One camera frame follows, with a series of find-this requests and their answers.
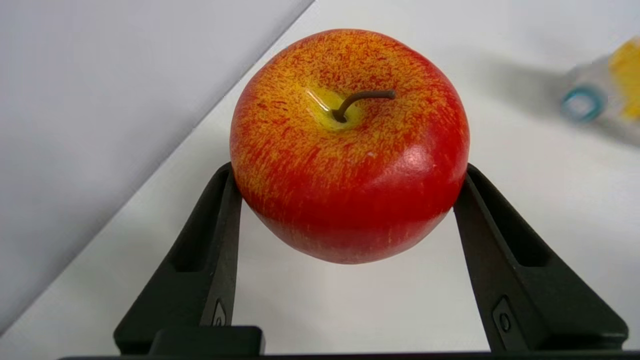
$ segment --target yellow label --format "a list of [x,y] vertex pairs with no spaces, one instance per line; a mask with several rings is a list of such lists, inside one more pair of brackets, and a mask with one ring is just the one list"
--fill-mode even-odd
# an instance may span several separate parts
[[609,70],[618,90],[626,99],[622,115],[640,120],[640,38],[627,42],[613,53]]

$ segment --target white table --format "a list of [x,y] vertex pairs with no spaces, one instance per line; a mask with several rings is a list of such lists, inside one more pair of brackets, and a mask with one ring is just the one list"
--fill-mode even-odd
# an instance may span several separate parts
[[[626,319],[626,348],[640,348],[640,154],[567,126],[543,94],[637,24],[633,1],[314,3],[6,332],[0,358],[117,353],[113,329],[229,159],[241,90],[286,45],[330,28],[388,34],[450,77],[470,121],[470,162]],[[412,250],[368,265],[300,254],[246,206],[240,237],[234,323],[262,327],[268,353],[488,349],[452,214]]]

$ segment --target screw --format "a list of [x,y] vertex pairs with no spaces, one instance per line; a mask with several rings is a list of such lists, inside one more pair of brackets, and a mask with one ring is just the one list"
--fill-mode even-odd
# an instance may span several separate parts
[[511,320],[509,320],[509,315],[505,313],[500,314],[500,327],[504,332],[509,332],[509,330],[511,330]]

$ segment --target artificial apple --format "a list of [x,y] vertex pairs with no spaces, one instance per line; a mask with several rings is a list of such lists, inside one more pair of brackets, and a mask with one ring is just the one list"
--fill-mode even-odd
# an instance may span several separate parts
[[458,196],[468,149],[444,74],[397,40],[355,29],[271,59],[242,92],[230,137],[237,186],[262,222],[295,249],[349,264],[429,234]]

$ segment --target apple stem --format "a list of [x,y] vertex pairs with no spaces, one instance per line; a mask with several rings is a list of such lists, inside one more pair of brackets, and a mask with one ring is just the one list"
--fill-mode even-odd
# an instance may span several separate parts
[[333,115],[333,118],[337,122],[347,122],[347,118],[344,117],[344,112],[347,111],[347,108],[349,108],[349,106],[351,106],[351,104],[353,104],[354,102],[362,99],[395,99],[395,98],[396,98],[396,91],[393,89],[357,92],[353,95],[350,95],[348,98],[346,98],[342,102],[342,105],[340,105],[340,108],[338,110],[332,110],[331,114]]

